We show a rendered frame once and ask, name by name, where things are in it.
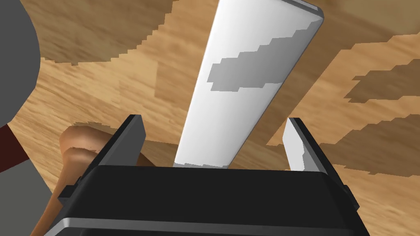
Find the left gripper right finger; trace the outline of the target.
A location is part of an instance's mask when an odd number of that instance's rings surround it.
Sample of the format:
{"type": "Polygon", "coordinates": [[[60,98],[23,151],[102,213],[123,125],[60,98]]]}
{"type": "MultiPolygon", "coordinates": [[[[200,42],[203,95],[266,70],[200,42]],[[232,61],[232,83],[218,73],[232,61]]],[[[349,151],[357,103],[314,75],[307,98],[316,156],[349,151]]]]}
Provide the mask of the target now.
{"type": "Polygon", "coordinates": [[[300,118],[288,118],[283,145],[292,171],[335,174],[335,169],[300,118]]]}

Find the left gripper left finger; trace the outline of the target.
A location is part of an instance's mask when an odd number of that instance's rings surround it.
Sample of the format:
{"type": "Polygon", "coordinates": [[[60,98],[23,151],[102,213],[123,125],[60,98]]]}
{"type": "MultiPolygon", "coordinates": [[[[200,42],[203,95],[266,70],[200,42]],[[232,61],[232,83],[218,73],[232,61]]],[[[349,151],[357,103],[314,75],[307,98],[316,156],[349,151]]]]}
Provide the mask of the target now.
{"type": "Polygon", "coordinates": [[[142,116],[129,115],[94,159],[94,165],[134,166],[146,133],[142,116]]]}

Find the white flat long bar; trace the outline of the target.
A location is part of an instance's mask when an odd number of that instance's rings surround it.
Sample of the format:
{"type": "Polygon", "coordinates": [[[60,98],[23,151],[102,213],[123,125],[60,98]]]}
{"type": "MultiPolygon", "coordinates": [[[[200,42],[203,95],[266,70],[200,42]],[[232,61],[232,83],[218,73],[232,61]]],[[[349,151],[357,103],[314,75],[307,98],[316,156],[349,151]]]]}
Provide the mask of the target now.
{"type": "Polygon", "coordinates": [[[323,20],[303,0],[219,0],[173,166],[227,168],[323,20]]]}

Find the grey rounded shape red band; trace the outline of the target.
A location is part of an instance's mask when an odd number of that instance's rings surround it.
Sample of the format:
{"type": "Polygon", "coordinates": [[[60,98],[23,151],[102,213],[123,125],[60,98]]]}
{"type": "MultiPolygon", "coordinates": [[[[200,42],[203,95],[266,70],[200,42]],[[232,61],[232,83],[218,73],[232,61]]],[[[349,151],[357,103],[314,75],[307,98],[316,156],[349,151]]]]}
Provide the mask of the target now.
{"type": "Polygon", "coordinates": [[[51,191],[8,123],[34,90],[40,49],[20,0],[0,0],[0,236],[30,236],[51,191]]]}

